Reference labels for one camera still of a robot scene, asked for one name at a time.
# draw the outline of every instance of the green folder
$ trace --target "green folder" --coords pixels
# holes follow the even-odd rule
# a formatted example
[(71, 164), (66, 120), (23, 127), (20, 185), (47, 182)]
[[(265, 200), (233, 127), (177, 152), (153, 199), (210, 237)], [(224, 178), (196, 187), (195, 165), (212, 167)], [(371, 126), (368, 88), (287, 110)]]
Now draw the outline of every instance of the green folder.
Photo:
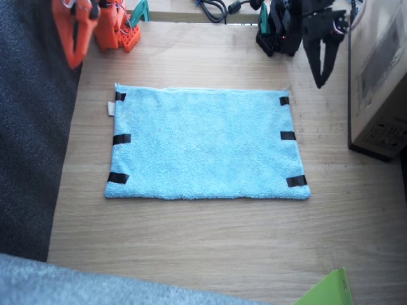
[(353, 305), (345, 268), (334, 270), (295, 305)]

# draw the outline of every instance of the cardboard box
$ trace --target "cardboard box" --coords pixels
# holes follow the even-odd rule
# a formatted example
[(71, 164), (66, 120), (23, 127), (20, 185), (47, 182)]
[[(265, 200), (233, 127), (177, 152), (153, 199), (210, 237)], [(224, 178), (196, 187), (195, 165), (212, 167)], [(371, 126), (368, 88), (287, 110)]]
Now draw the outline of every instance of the cardboard box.
[(407, 145), (407, 1), (365, 2), (349, 35), (348, 146), (389, 161)]

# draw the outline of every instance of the dark gray fabric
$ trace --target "dark gray fabric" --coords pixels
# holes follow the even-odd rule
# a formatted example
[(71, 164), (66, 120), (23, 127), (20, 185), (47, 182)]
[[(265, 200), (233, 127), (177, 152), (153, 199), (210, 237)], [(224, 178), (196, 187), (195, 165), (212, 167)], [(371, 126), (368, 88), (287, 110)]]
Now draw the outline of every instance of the dark gray fabric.
[(0, 0), (0, 252), (45, 261), (79, 71), (50, 0)]
[(0, 303), (2, 305), (264, 304), (120, 276), (82, 273), (4, 254), (0, 254)]

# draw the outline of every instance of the orange robot part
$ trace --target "orange robot part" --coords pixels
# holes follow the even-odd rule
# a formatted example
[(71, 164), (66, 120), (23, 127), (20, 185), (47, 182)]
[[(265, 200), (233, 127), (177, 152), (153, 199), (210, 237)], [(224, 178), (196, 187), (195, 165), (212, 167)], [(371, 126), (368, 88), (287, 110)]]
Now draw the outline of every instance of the orange robot part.
[[(93, 32), (102, 51), (123, 47), (128, 53), (140, 40), (140, 28), (130, 28), (126, 0), (103, 2), (104, 4), (99, 3), (99, 0), (52, 0), (54, 20), (72, 69), (79, 66), (85, 58)], [(73, 38), (75, 22), (78, 23), (76, 45)]]
[[(88, 52), (89, 41), (97, 25), (99, 7), (96, 1), (53, 0), (52, 13), (64, 47), (65, 56), (69, 66), (73, 69), (82, 63)], [(74, 49), (75, 20), (78, 21), (78, 35)]]
[(140, 28), (130, 29), (126, 25), (126, 0), (108, 0), (107, 8), (100, 9), (99, 22), (95, 29), (96, 42), (102, 51), (123, 47), (128, 53), (140, 40)]

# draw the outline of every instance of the gray carpet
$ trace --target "gray carpet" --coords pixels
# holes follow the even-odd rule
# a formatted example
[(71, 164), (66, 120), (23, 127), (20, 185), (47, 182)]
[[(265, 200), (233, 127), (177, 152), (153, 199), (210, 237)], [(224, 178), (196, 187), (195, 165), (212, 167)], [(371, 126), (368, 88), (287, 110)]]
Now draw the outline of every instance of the gray carpet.
[(45, 261), (79, 71), (50, 0), (0, 0), (0, 252)]

